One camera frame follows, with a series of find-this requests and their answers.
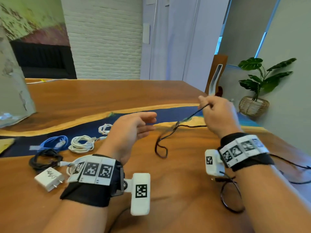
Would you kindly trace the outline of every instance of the black wrist strap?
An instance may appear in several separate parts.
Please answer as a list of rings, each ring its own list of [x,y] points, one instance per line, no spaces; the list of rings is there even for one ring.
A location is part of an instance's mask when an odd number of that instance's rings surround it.
[[[232,134],[229,134],[229,135],[223,137],[220,140],[221,147],[218,150],[220,150],[222,147],[229,144],[230,142],[234,141],[235,139],[240,138],[240,137],[244,137],[247,135],[249,135],[249,134],[243,133],[243,132],[238,132],[238,133],[232,133]],[[268,153],[261,153],[261,154],[249,157],[249,158],[233,165],[231,167],[231,169],[232,169],[232,171],[236,172],[242,168],[253,166],[253,165],[258,165],[258,164],[274,165],[274,161],[272,160],[272,158],[270,157],[270,155]]]
[[[81,204],[87,204],[95,207],[107,207],[109,205],[111,196],[116,193],[116,190],[121,189],[120,167],[122,167],[121,163],[116,160],[110,186],[72,182],[61,194],[60,199],[72,200]]]

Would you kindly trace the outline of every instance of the monstera leaf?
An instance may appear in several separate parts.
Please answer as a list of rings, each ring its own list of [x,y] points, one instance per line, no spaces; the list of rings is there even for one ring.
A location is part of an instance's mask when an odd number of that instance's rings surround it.
[[[262,82],[261,79],[260,79],[259,77],[255,76],[255,75],[249,74],[248,76],[249,76],[252,80],[254,80],[254,81],[256,81],[256,82],[259,82],[259,83]]]
[[[278,84],[280,83],[280,78],[284,78],[284,77],[290,75],[292,72],[293,71],[283,72],[283,73],[275,74],[269,78],[266,78],[262,82],[262,88],[265,90],[265,92],[273,91],[273,89],[276,86],[278,86]]]
[[[258,88],[259,88],[258,82],[254,82],[253,80],[250,80],[250,79],[239,80],[239,82],[240,82],[240,85],[243,86],[247,90],[251,90],[254,92],[258,91]]]
[[[272,66],[270,69],[267,69],[267,71],[272,71],[274,69],[279,69],[279,68],[286,67],[286,66],[290,65],[291,63],[293,63],[295,60],[297,60],[297,59],[296,58],[291,58],[289,60],[283,61],[281,63],[278,63],[275,66]]]
[[[261,58],[251,57],[245,61],[241,61],[238,66],[243,70],[257,70],[262,66],[261,63]]]

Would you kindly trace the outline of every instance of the mural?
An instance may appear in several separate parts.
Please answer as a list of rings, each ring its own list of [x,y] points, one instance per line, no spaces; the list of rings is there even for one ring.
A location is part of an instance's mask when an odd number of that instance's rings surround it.
[[[70,46],[60,0],[0,0],[10,41]]]

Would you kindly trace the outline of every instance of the black cable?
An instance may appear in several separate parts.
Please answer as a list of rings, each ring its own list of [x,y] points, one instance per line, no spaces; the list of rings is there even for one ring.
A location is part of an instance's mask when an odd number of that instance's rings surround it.
[[[296,164],[296,163],[293,163],[292,161],[289,161],[289,160],[287,160],[287,159],[285,159],[285,158],[282,158],[282,157],[280,157],[280,156],[277,156],[277,155],[275,155],[275,154],[269,154],[270,156],[272,156],[272,157],[276,157],[276,158],[278,158],[278,159],[281,159],[281,160],[283,160],[284,162],[286,162],[286,163],[290,163],[290,164],[292,164],[292,165],[294,165],[294,166],[297,166],[297,167],[300,167],[300,168],[303,168],[303,169],[308,169],[308,170],[311,170],[311,167],[310,166],[301,166],[301,165],[299,165],[299,164]],[[309,183],[311,183],[311,180],[309,180],[309,181],[302,181],[302,182],[296,182],[296,181],[290,181],[290,180],[288,180],[291,184],[296,184],[296,185],[304,185],[304,184],[309,184]]]
[[[122,212],[119,213],[119,215],[115,218],[114,222],[111,224],[111,226],[110,226],[109,230],[107,231],[107,233],[111,233],[112,228],[113,228],[113,227],[115,226],[115,224],[117,223],[119,217],[120,217],[126,210],[129,210],[129,209],[131,209],[131,207],[128,207],[128,208],[122,210]]]
[[[48,164],[44,164],[44,163],[38,163],[38,157],[42,156],[42,157],[52,157],[56,160],[52,160],[50,163]],[[30,160],[29,160],[29,165],[30,167],[32,167],[38,174],[42,171],[44,171],[45,169],[49,168],[49,167],[55,167],[57,166],[57,164],[63,160],[63,157],[57,153],[56,150],[54,149],[46,149],[46,150],[42,150],[40,152],[38,152],[35,156],[33,156]]]
[[[239,192],[239,195],[240,195],[241,199],[242,199],[242,195],[241,195],[241,192],[240,192],[240,190],[239,190],[239,188],[238,188],[237,182],[233,180],[233,179],[235,179],[235,176],[234,176],[234,177],[229,177],[229,176],[228,176],[226,173],[224,173],[224,172],[220,172],[220,173],[222,173],[224,176],[227,177],[227,178],[216,178],[216,179],[215,179],[216,182],[224,182],[224,184],[223,184],[223,186],[222,186],[222,188],[221,188],[221,190],[220,190],[220,199],[221,199],[221,202],[222,202],[223,206],[224,206],[227,210],[229,210],[230,212],[233,212],[233,213],[236,213],[236,214],[243,213],[243,212],[245,211],[245,207],[243,207],[243,208],[240,209],[240,210],[234,210],[234,209],[230,208],[230,207],[225,203],[224,197],[223,197],[225,186],[226,186],[228,183],[233,183],[234,186],[235,186],[235,188],[236,188],[236,190]]]
[[[197,113],[199,113],[201,110],[203,110],[203,109],[204,109],[206,106],[208,106],[208,105],[212,106],[211,104],[207,104],[207,105],[203,106],[201,109],[197,110],[194,114],[192,114],[192,115],[190,115],[189,117],[185,118],[185,119],[182,120],[181,122],[188,121],[191,117],[195,116]],[[157,156],[159,156],[160,158],[167,158],[167,155],[168,155],[168,153],[169,153],[169,150],[168,150],[165,146],[159,145],[159,142],[162,141],[163,139],[168,138],[170,135],[172,135],[172,134],[176,131],[176,129],[177,129],[178,127],[189,127],[189,128],[206,127],[206,125],[199,125],[199,126],[181,125],[181,124],[180,124],[181,122],[178,121],[176,124],[174,124],[172,127],[170,127],[169,129],[167,129],[165,132],[163,132],[163,133],[157,138],[157,141],[156,141],[156,143],[155,143],[155,154],[156,154]],[[171,129],[173,129],[173,130],[172,130],[172,132],[171,132],[170,134],[168,134],[168,135],[165,136],[165,137],[162,137],[164,134],[168,133]],[[161,147],[161,148],[165,149],[165,156],[162,156],[162,155],[160,155],[160,154],[158,153],[158,147]]]

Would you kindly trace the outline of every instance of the hand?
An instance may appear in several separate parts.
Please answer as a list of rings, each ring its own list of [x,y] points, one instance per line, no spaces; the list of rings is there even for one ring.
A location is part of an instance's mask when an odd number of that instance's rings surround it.
[[[113,124],[103,145],[98,149],[98,154],[110,156],[126,164],[131,156],[131,149],[135,141],[149,135],[155,130],[157,114],[155,112],[139,112],[121,116]]]
[[[199,96],[200,108],[203,109],[204,121],[209,130],[220,139],[231,133],[243,132],[239,124],[236,110],[232,103],[225,98],[217,96]]]

